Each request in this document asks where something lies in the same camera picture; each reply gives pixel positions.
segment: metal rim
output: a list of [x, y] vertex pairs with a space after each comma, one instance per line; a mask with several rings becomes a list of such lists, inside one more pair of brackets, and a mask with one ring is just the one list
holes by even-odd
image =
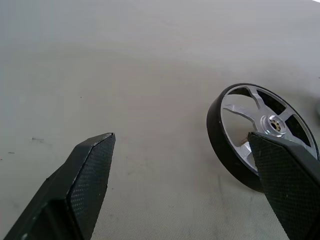
[[[251, 97], [257, 106], [258, 111], [251, 110], [236, 104], [225, 104], [228, 95], [245, 95]], [[228, 132], [222, 117], [223, 110], [240, 115], [248, 119], [256, 132], [283, 138], [303, 146], [317, 160], [319, 153], [315, 140], [300, 115], [282, 98], [273, 92], [255, 85], [238, 85], [231, 88], [222, 98], [220, 113], [224, 132], [231, 146], [238, 154], [243, 164], [253, 173], [258, 175], [257, 167], [251, 162], [249, 156], [252, 154], [249, 142], [236, 146]]]

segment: wheel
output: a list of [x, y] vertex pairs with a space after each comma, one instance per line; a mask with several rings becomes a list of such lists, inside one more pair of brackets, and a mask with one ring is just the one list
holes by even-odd
[[[256, 111], [237, 103], [227, 104], [230, 95], [252, 98]], [[318, 161], [319, 150], [302, 117], [281, 97], [258, 85], [240, 83], [226, 88], [212, 103], [206, 119], [211, 145], [227, 170], [247, 187], [263, 193], [248, 140], [236, 146], [226, 130], [223, 111], [249, 120], [255, 132], [284, 138], [304, 146]]]

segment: black plastic part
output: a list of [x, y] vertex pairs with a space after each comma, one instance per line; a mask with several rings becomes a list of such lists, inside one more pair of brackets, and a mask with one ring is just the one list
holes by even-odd
[[250, 133], [265, 196], [291, 240], [320, 239], [320, 162], [294, 142]]
[[[237, 88], [233, 91], [231, 91], [229, 94], [236, 94], [236, 95], [243, 95], [247, 97], [251, 97], [250, 92], [244, 87], [244, 86], [255, 86], [259, 87], [261, 89], [266, 90], [267, 92], [270, 92], [268, 89], [251, 84], [251, 83], [239, 83], [234, 84], [223, 90], [223, 92], [217, 97], [217, 99], [212, 103], [208, 114], [206, 118], [206, 127], [209, 135], [209, 139], [211, 142], [211, 145], [214, 149], [215, 154], [221, 161], [221, 163], [227, 168], [227, 170], [241, 183], [246, 185], [247, 187], [263, 193], [263, 188], [261, 186], [259, 177], [253, 173], [249, 168], [247, 168], [241, 161], [241, 157], [238, 155], [236, 150], [232, 147], [230, 141], [227, 138], [224, 126], [222, 124], [222, 117], [221, 117], [221, 103], [226, 95], [226, 93], [238, 86], [243, 86], [243, 88]], [[288, 106], [290, 106], [292, 109], [293, 107], [287, 103], [285, 100], [283, 100], [280, 96], [273, 93], [275, 96], [277, 96], [279, 99], [281, 99], [283, 102], [285, 102]], [[266, 97], [266, 93], [264, 93], [262, 99], [264, 103], [269, 107], [273, 108], [274, 106], [278, 106], [281, 108], [281, 103], [274, 103], [271, 101], [268, 97]], [[316, 141], [311, 134], [313, 142], [316, 144]], [[319, 158], [319, 151], [317, 148], [317, 145], [315, 145], [317, 150], [317, 156]]]
[[106, 133], [78, 144], [4, 240], [89, 240], [106, 194], [115, 141]]

